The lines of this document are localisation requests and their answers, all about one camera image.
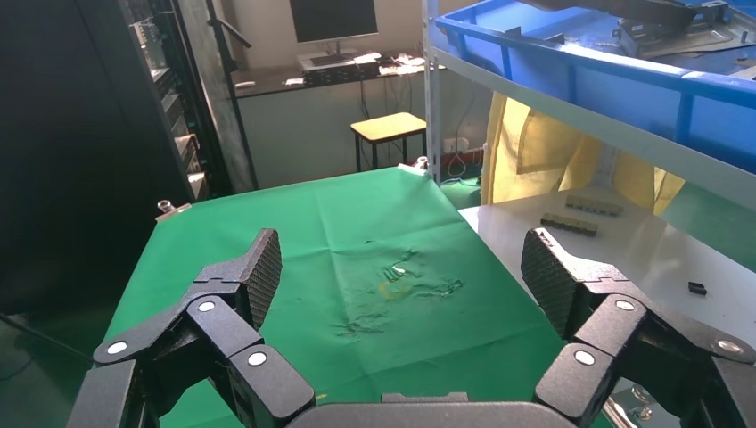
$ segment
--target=desk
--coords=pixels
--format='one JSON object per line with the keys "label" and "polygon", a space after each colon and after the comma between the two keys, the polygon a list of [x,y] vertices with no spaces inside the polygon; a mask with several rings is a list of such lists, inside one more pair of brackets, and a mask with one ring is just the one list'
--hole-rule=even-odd
{"label": "desk", "polygon": [[[430,178],[395,168],[200,202],[159,223],[108,335],[174,304],[262,227],[279,232],[283,273],[261,332],[318,403],[388,391],[528,400],[562,346]],[[413,274],[384,285],[392,266]],[[161,421],[239,426],[208,382]]]}
{"label": "desk", "polygon": [[[568,194],[616,203],[624,212],[608,218],[567,209]],[[548,193],[459,212],[526,291],[520,270],[522,238],[527,230],[539,227],[544,212],[597,223],[595,238],[553,228],[549,232],[567,252],[613,264],[651,299],[756,346],[756,274],[612,189]],[[709,293],[705,297],[692,294],[688,281],[704,284]],[[677,426],[676,418],[661,407],[652,409],[654,418],[644,428]]]}
{"label": "desk", "polygon": [[[423,66],[405,66],[401,70],[395,70],[396,67],[381,67],[381,76],[376,78],[370,78],[366,80],[373,80],[377,78],[391,78],[399,75],[423,73]],[[250,71],[236,71],[232,73],[234,84],[242,82],[255,82],[255,86],[242,87],[236,89],[236,97],[244,98],[248,96],[258,95],[270,95],[280,92],[296,91],[300,89],[310,89],[311,87],[322,86],[305,86],[301,85],[285,85],[286,80],[290,78],[301,78],[302,68],[299,65],[283,66],[283,67],[268,67],[264,69],[255,69]],[[342,82],[337,85],[354,82]]]}

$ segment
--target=white table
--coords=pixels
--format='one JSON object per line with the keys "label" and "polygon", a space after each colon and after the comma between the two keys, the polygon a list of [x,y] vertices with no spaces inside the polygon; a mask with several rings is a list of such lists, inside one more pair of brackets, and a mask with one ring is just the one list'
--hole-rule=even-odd
{"label": "white table", "polygon": [[[616,203],[624,212],[611,218],[568,209],[568,194]],[[587,187],[459,211],[528,294],[522,244],[545,212],[598,224],[596,237],[548,228],[567,252],[613,264],[651,299],[756,347],[756,274],[612,189]],[[688,281],[704,284],[708,294],[691,293]],[[644,427],[678,426],[660,407],[652,409],[657,416]]]}

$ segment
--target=power outlet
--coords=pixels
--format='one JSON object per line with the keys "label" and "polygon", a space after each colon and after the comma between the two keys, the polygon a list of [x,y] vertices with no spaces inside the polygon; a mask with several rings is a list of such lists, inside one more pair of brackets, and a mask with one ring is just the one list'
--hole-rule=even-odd
{"label": "power outlet", "polygon": [[456,144],[454,138],[444,138],[444,153],[461,153],[466,151],[468,147],[470,147],[470,140],[463,136],[456,139]]}

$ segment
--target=black cabinet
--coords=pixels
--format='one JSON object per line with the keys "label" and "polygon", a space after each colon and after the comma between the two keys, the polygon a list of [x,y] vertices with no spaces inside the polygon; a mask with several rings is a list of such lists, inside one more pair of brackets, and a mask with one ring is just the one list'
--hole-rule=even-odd
{"label": "black cabinet", "polygon": [[234,192],[174,6],[0,2],[0,312],[117,298],[159,200]]}

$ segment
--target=metal shelf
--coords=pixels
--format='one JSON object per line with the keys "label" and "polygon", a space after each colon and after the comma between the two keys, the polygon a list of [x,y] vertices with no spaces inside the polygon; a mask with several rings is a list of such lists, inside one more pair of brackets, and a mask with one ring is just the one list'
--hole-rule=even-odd
{"label": "metal shelf", "polygon": [[[433,45],[430,32],[434,30],[434,21],[438,17],[436,11],[438,11],[438,0],[423,1],[423,23],[427,24],[423,26],[426,64],[439,64],[448,67],[455,73],[559,119],[612,147],[631,153],[659,168],[666,169],[749,210],[756,210],[756,198],[752,197],[752,190],[756,189],[756,175],[751,172],[667,138],[657,136],[642,128],[611,119],[536,89],[518,85],[512,80],[484,70],[454,56],[439,46]],[[425,111],[429,136],[429,171],[437,182],[440,181],[439,160],[441,154],[439,98],[440,89],[437,71],[426,69]]]}

